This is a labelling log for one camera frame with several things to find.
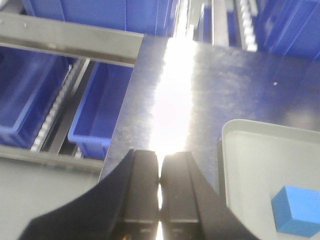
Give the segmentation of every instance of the metal table surface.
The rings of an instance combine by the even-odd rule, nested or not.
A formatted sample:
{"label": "metal table surface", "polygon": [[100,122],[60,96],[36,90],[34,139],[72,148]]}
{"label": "metal table surface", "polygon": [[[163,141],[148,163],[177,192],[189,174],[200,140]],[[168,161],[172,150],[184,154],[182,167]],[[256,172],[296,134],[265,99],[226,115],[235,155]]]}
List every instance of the metal table surface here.
{"label": "metal table surface", "polygon": [[320,62],[146,36],[100,179],[130,148],[191,151],[218,191],[217,141],[232,119],[320,131]]}

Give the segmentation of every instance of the blue storage bin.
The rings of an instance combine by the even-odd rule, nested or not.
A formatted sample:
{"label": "blue storage bin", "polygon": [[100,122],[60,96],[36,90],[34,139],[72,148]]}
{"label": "blue storage bin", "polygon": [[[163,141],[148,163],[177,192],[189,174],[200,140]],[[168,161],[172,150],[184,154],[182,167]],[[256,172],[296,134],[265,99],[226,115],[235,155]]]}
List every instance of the blue storage bin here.
{"label": "blue storage bin", "polygon": [[199,18],[198,41],[203,43],[212,43],[212,9],[209,4],[202,4]]}
{"label": "blue storage bin", "polygon": [[320,60],[320,0],[269,0],[260,8],[260,50]]}
{"label": "blue storage bin", "polygon": [[32,146],[68,66],[65,57],[0,47],[0,144]]}
{"label": "blue storage bin", "polygon": [[96,63],[68,133],[85,157],[106,156],[132,70]]}
{"label": "blue storage bin", "polygon": [[22,0],[28,15],[170,36],[178,0]]}

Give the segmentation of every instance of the gray floor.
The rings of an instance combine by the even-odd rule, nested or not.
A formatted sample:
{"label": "gray floor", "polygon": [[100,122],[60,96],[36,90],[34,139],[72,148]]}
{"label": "gray floor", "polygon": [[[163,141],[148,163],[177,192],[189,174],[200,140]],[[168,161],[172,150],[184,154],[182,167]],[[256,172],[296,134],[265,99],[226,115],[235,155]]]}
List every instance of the gray floor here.
{"label": "gray floor", "polygon": [[97,173],[0,159],[0,239],[15,240],[30,219],[92,188]]}

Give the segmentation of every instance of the gray plastic tray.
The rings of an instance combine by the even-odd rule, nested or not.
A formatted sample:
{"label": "gray plastic tray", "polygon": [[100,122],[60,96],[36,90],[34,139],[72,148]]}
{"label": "gray plastic tray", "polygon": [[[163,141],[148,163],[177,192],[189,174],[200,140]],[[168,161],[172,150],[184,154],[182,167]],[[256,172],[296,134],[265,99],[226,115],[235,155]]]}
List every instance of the gray plastic tray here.
{"label": "gray plastic tray", "polygon": [[320,132],[235,119],[222,130],[226,204],[261,240],[320,240],[277,232],[272,198],[284,185],[320,191]]}

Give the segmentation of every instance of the blue cube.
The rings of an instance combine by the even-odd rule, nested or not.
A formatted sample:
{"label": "blue cube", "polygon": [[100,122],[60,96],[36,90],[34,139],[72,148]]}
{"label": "blue cube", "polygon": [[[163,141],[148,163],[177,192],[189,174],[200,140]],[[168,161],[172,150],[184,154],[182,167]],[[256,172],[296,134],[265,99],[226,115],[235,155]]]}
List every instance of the blue cube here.
{"label": "blue cube", "polygon": [[272,199],[278,232],[312,237],[320,231],[320,193],[307,188],[284,186]]}

